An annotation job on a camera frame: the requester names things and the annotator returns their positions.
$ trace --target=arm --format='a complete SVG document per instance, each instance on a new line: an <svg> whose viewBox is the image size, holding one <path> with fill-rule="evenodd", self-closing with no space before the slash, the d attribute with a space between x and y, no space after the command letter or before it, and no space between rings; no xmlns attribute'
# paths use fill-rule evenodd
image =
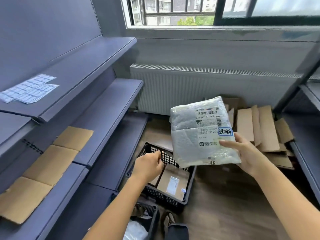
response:
<svg viewBox="0 0 320 240"><path fill-rule="evenodd" d="M290 238L319 239L320 212L254 145L234 135L236 141L220 141L220 145L239 151L240 167L258 182Z"/></svg>
<svg viewBox="0 0 320 240"><path fill-rule="evenodd" d="M157 151L136 159L131 177L83 240L122 240L143 188L162 172L164 164L160 157Z"/></svg>

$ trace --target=black plastic crate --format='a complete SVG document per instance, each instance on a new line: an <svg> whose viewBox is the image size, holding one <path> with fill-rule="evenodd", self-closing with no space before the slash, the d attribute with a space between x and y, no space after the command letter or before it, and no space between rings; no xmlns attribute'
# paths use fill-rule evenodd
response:
<svg viewBox="0 0 320 240"><path fill-rule="evenodd" d="M118 193L113 193L110 197L110 203L115 199ZM144 240L152 240L156 234L158 228L158 222L160 219L160 212L157 205L149 205L143 202L137 202L136 205L143 206L144 210L148 212L148 215L152 216L151 220L139 219L137 217L131 217L131 220L139 222L148 232L147 237Z"/></svg>
<svg viewBox="0 0 320 240"><path fill-rule="evenodd" d="M165 164L171 164L174 165L175 167L179 168L179 164L174 161L174 159L169 156L166 153L166 149L163 149L159 146L152 145L148 142L143 146L141 152L139 153L138 157L145 155L146 153L151 153L155 151L160 151L161 152L161 160ZM130 167L130 169L127 171L126 176L129 178L132 174L132 170L134 169L134 164ZM165 192L162 192L158 190L156 187L154 187L151 184L147 184L145 188L143 189L142 193L144 193L146 196L149 196L153 199L155 199L156 203L159 205L162 205L164 208L172 210L176 213L180 213L183 211L185 205L188 203L190 191L192 188L192 183L193 179L195 177L197 166L190 166L187 168L183 168L183 170L186 170L190 173L189 179L188 179L188 184L186 187L186 193L184 194L183 200L178 200L176 198L173 198L170 194L167 194Z"/></svg>

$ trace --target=foliage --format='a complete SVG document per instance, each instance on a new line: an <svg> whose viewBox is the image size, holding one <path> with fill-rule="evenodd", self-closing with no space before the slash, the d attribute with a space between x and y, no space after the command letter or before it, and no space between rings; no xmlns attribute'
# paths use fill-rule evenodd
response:
<svg viewBox="0 0 320 240"><path fill-rule="evenodd" d="M188 16L186 20L180 19L178 25L181 26L212 26L214 16Z"/></svg>

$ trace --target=white radiator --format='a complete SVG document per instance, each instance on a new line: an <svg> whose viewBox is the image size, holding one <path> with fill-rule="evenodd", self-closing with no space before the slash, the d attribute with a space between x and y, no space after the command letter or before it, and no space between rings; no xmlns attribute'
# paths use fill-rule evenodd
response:
<svg viewBox="0 0 320 240"><path fill-rule="evenodd" d="M300 74L252 72L171 65L132 64L132 79L144 81L136 106L141 112L170 115L170 108L210 99L239 96L250 105L275 106Z"/></svg>

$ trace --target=white plastic package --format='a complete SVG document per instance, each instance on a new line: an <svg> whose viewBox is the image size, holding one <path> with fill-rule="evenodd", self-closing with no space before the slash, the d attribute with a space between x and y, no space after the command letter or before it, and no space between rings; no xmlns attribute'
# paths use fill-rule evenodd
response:
<svg viewBox="0 0 320 240"><path fill-rule="evenodd" d="M173 107L170 113L174 160L182 168L241 163L238 152L219 144L219 140L235 141L220 96Z"/></svg>
<svg viewBox="0 0 320 240"><path fill-rule="evenodd" d="M146 229L138 222L130 220L123 240L144 240L148 236Z"/></svg>

